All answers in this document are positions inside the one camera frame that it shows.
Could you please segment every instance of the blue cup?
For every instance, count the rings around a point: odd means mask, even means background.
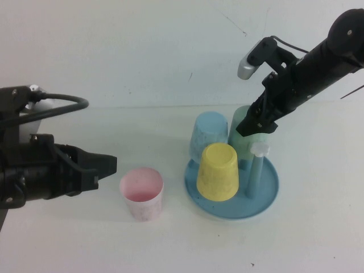
[[[189,156],[200,164],[204,149],[216,142],[228,142],[228,121],[218,112],[204,112],[196,118],[189,144]]]

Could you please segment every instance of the stain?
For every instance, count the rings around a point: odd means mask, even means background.
[[[268,18],[268,13],[269,11],[271,10],[271,8],[267,8],[267,12],[266,12],[266,19],[264,20],[264,30],[263,30],[263,36],[264,36],[264,33],[266,32],[266,27],[267,27],[267,18]]]

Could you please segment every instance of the pink cup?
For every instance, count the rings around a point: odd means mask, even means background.
[[[163,179],[155,169],[132,169],[121,179],[120,192],[139,221],[153,220],[162,211]]]

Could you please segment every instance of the black cable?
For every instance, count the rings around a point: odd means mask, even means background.
[[[75,104],[66,105],[62,107],[57,107],[54,109],[49,109],[45,111],[41,111],[38,113],[27,114],[21,117],[16,118],[9,118],[4,121],[0,121],[0,130],[4,130],[8,127],[19,126],[21,124],[39,121],[45,118],[55,117],[57,115],[62,115],[74,111],[78,111],[84,109],[89,106],[89,102],[84,98],[69,96],[69,95],[62,95],[62,94],[47,94],[44,92],[32,92],[32,99],[34,101],[46,100],[46,99],[53,99],[53,100],[64,100],[64,101],[72,101],[76,102]]]
[[[294,46],[294,45],[292,45],[292,44],[288,44],[288,43],[286,43],[285,41],[283,41],[283,40],[279,39],[277,36],[271,36],[271,38],[273,38],[273,39],[275,39],[275,40],[279,41],[280,43],[284,44],[284,45],[285,45],[285,46],[287,46],[287,47],[293,48],[293,49],[298,50],[298,51],[301,51],[301,52],[303,52],[303,53],[308,53],[308,51],[307,51],[307,50],[304,50],[304,49],[299,48],[299,47],[295,47],[295,46]]]
[[[340,98],[340,99],[343,99],[343,98],[347,97],[348,95],[351,95],[351,94],[355,93],[356,91],[358,91],[358,90],[360,90],[360,89],[362,89],[362,88],[364,88],[364,85],[360,86],[359,88],[355,89],[354,91],[351,91],[349,94],[346,94],[345,96],[343,96],[343,97],[342,97],[342,98]]]

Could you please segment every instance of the white wall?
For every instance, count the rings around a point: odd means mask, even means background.
[[[277,35],[312,49],[363,0],[1,0],[0,86],[37,83],[92,106],[246,104],[268,67],[237,78],[243,55]],[[363,84],[350,75],[315,100]],[[364,91],[350,100],[364,100]]]

